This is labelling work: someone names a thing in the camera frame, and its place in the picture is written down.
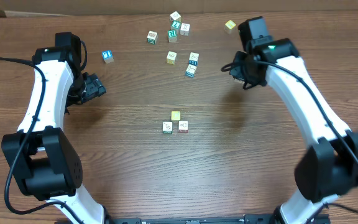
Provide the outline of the wooden block red edge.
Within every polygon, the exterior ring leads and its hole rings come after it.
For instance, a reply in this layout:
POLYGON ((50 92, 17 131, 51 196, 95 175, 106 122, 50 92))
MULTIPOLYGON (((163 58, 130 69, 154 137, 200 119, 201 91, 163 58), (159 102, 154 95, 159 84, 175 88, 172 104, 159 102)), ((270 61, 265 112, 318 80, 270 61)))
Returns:
POLYGON ((180 120, 178 122, 178 132, 187 133, 188 132, 188 121, 180 120))

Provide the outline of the wooden block green bottom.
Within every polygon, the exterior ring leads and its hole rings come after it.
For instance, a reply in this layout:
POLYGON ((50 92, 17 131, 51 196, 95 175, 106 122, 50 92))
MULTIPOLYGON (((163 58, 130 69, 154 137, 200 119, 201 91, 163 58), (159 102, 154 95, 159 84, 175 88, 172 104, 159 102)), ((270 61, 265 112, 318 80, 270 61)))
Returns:
POLYGON ((164 134, 171 134, 173 132, 173 123, 171 121, 164 121, 162 123, 162 132, 164 134))

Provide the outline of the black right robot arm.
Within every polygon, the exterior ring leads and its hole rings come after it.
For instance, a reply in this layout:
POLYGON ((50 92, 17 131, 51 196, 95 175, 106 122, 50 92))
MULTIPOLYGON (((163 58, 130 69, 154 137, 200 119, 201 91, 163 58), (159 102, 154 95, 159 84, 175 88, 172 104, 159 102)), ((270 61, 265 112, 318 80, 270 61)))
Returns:
POLYGON ((303 136, 306 153, 295 168, 297 189, 271 214, 245 215, 245 223, 329 223, 323 210, 358 187, 358 132, 330 108, 289 39, 275 40, 263 17, 238 27, 243 51, 224 70, 244 89, 270 86, 303 136))

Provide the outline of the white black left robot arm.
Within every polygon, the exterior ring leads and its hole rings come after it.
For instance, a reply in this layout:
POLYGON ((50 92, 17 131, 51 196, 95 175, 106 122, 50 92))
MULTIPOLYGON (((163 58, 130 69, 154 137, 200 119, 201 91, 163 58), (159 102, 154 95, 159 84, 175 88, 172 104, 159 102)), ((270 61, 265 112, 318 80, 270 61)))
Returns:
POLYGON ((80 157, 63 132, 69 106, 106 93, 97 75, 84 71, 85 43, 60 32, 53 47, 37 49, 31 60, 13 61, 32 67, 35 79, 17 132, 1 142, 10 167, 4 188, 7 209, 25 215, 54 205, 70 223, 112 223, 83 185, 80 157))

